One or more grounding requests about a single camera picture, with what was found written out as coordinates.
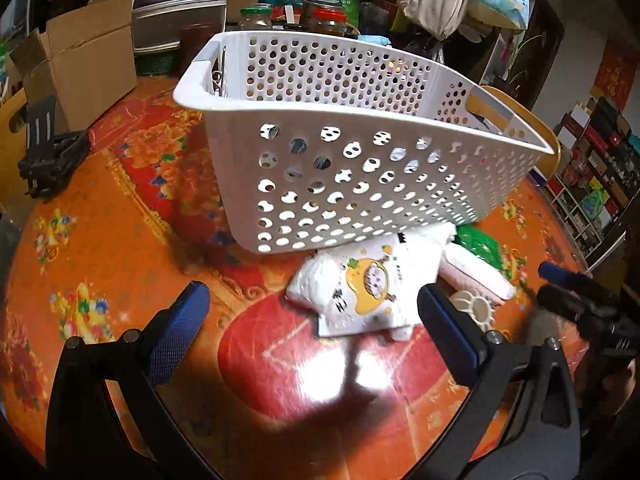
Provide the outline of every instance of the orange tablecloth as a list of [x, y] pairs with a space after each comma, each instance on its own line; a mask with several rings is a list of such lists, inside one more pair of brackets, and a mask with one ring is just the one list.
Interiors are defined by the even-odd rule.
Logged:
[[[258, 256], [226, 224], [202, 117], [171, 99], [174, 82], [141, 80], [91, 130], [94, 150], [68, 189], [33, 212], [15, 254], [0, 322], [0, 400], [41, 460], [47, 403], [63, 341], [118, 338], [169, 306], [189, 280], [206, 283], [211, 309], [172, 382], [159, 389], [180, 427], [230, 479], [400, 478], [425, 453], [466, 395], [428, 334], [409, 342], [366, 335], [356, 381], [372, 403], [342, 395], [348, 338], [320, 340], [314, 316], [282, 298], [308, 253]], [[551, 260], [578, 269], [537, 190], [523, 182], [480, 222], [502, 248], [518, 295], [496, 328], [521, 340]], [[572, 365], [583, 345], [563, 327]], [[118, 413], [145, 446], [116, 386]], [[496, 413], [477, 453], [506, 420]]]

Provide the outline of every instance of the white plastic basket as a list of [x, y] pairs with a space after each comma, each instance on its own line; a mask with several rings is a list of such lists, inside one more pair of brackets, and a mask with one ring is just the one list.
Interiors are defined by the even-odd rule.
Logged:
[[261, 253], [478, 221], [553, 153], [457, 72], [332, 36], [218, 34], [174, 99], [204, 112], [232, 235]]

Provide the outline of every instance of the screw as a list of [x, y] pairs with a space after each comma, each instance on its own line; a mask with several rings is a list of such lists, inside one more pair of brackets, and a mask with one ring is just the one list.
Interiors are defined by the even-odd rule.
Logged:
[[139, 338], [140, 330], [137, 330], [135, 328], [127, 330], [122, 336], [122, 339], [125, 343], [135, 343]]
[[549, 347], [553, 350], [559, 350], [562, 348], [562, 345], [560, 344], [558, 339], [556, 339], [555, 337], [550, 337], [545, 341], [545, 343], [549, 345]]
[[77, 348], [81, 341], [82, 338], [75, 335], [66, 340], [65, 346], [67, 348]]
[[486, 338], [489, 343], [493, 343], [494, 345], [499, 345], [504, 342], [504, 336], [497, 330], [489, 330], [489, 332], [486, 333]]

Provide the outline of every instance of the wooden chair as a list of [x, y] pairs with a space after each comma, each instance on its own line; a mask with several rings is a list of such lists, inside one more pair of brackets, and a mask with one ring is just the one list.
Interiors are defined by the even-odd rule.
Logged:
[[0, 212], [23, 226], [35, 200], [26, 195], [28, 186], [18, 173], [18, 161], [26, 152], [26, 125], [11, 131], [14, 115], [27, 104], [24, 88], [0, 106]]
[[502, 104], [508, 106], [516, 115], [520, 116], [520, 118], [531, 126], [540, 137], [545, 139], [554, 150], [553, 155], [543, 156], [536, 164], [540, 173], [542, 173], [547, 180], [550, 179], [558, 169], [558, 164], [560, 164], [560, 142], [556, 134], [513, 97], [508, 96], [503, 91], [492, 86], [482, 86], [482, 88], [501, 101]]

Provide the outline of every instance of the basket handle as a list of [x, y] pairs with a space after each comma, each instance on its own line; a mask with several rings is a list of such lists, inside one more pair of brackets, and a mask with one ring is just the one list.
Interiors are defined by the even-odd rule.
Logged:
[[198, 55], [193, 58], [187, 71], [174, 89], [174, 101], [194, 110], [220, 110], [227, 108], [229, 99], [214, 94], [212, 67], [215, 60], [222, 63], [220, 41], [211, 38]]
[[508, 106], [478, 87], [473, 87], [466, 98], [466, 111], [490, 120], [502, 132], [507, 129], [514, 115]]

